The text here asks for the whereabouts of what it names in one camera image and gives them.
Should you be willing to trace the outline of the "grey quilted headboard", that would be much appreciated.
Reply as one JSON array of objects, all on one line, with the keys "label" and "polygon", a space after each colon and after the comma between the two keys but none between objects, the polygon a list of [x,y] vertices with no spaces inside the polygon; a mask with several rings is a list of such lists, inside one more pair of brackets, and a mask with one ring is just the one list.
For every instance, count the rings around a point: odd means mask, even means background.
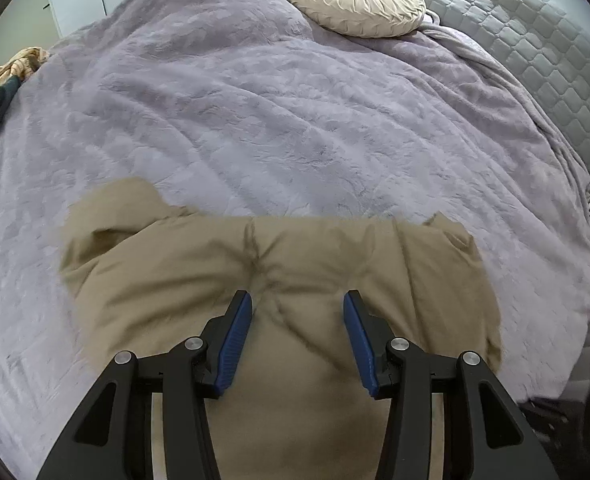
[{"label": "grey quilted headboard", "polygon": [[590,36],[552,0],[425,0],[534,96],[590,174]]}]

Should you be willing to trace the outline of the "lavender bed blanket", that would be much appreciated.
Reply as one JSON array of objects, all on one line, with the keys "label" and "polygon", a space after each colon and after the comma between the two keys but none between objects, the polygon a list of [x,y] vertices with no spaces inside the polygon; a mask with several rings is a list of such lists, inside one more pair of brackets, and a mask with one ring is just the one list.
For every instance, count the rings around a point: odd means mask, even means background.
[{"label": "lavender bed blanket", "polygon": [[588,172],[444,26],[349,39],[289,0],[124,0],[0,125],[0,456],[34,478],[100,373],[60,276],[72,205],[124,179],[218,217],[444,214],[474,238],[516,400],[560,394],[590,319]]}]

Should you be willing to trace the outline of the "beige striped clothes pile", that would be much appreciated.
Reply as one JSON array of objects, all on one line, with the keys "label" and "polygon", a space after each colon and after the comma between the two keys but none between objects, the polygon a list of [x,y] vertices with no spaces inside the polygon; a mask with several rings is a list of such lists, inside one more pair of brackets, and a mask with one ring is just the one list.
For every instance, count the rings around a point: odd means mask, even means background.
[{"label": "beige striped clothes pile", "polygon": [[0,87],[13,76],[25,81],[34,74],[50,57],[41,47],[29,47],[18,51],[5,64],[0,65]]}]

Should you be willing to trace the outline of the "tan puffer jacket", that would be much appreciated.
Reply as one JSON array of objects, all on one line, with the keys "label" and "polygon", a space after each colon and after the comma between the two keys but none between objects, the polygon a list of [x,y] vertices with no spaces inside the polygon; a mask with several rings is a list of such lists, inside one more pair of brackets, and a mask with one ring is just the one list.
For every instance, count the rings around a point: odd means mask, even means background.
[{"label": "tan puffer jacket", "polygon": [[388,406],[362,387],[343,322],[355,289],[393,332],[443,356],[501,363],[500,312],[473,236],[435,214],[218,217],[169,205],[142,179],[71,206],[60,276],[86,355],[163,353],[240,289],[254,315],[231,388],[207,406],[225,479],[370,479]]}]

